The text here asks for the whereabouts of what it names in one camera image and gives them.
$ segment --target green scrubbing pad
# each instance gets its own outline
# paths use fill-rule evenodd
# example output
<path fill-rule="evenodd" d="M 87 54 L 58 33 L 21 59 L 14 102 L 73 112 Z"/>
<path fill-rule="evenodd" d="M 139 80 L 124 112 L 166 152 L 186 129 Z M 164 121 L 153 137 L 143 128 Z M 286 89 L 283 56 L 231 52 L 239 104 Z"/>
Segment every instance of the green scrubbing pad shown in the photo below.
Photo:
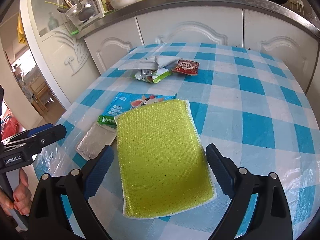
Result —
<path fill-rule="evenodd" d="M 116 118 L 123 215 L 173 215 L 215 196 L 189 102 L 169 100 Z"/>

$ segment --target red snack package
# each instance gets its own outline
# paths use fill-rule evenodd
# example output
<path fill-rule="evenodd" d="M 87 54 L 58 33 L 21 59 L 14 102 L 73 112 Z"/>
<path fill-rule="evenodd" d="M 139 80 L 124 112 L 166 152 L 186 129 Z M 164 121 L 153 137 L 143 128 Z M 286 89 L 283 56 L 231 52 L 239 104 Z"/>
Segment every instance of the red snack package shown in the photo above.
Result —
<path fill-rule="evenodd" d="M 190 76 L 196 76 L 198 74 L 199 62 L 181 59 L 178 64 L 172 69 L 172 72 L 183 73 Z"/>

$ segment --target red cloth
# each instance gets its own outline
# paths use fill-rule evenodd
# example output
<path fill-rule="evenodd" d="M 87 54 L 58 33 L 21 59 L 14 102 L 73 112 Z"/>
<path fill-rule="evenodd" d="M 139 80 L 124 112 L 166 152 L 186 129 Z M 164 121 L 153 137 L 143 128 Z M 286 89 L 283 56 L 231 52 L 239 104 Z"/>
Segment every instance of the red cloth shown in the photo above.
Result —
<path fill-rule="evenodd" d="M 4 122 L 4 127 L 1 132 L 2 140 L 15 135 L 19 131 L 18 120 L 11 114 Z"/>

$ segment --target table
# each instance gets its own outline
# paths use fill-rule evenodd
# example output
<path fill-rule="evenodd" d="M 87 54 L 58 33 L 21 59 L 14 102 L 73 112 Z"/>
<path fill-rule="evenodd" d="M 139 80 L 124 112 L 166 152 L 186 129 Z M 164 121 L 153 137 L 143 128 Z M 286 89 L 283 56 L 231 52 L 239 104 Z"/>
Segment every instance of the table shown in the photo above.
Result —
<path fill-rule="evenodd" d="M 130 71 L 117 69 L 126 61 L 151 55 L 198 61 L 199 73 L 173 74 L 158 84 L 150 84 L 133 79 Z M 190 101 L 204 148 L 214 143 L 223 156 L 252 174 L 276 172 L 289 203 L 295 239 L 319 208 L 320 132 L 301 87 L 281 60 L 215 44 L 151 44 L 130 51 L 94 81 L 60 118 L 58 124 L 66 127 L 67 136 L 37 157 L 34 166 L 38 178 L 45 172 L 66 175 L 84 165 L 75 146 L 118 92 L 177 93 L 177 98 Z M 101 185 L 89 203 L 114 240 L 207 240 L 230 203 L 215 182 L 218 196 L 206 205 L 171 217 L 125 218 L 116 154 Z M 245 233 L 256 198 L 253 195 L 238 235 Z M 63 203 L 76 228 L 66 197 Z"/>

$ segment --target blue wet wipes package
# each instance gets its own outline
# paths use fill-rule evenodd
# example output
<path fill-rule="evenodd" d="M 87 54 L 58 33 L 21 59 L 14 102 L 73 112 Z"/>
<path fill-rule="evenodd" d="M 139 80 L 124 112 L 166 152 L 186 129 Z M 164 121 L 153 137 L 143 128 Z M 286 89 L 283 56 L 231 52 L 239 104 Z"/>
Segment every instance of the blue wet wipes package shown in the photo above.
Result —
<path fill-rule="evenodd" d="M 158 103 L 170 99 L 177 98 L 174 96 L 162 96 L 162 95 L 138 95 L 130 93 L 118 93 L 111 102 L 110 105 L 103 111 L 103 113 L 98 118 L 98 123 L 100 124 L 116 124 L 115 116 L 122 114 L 131 109 L 146 106 L 153 103 Z"/>

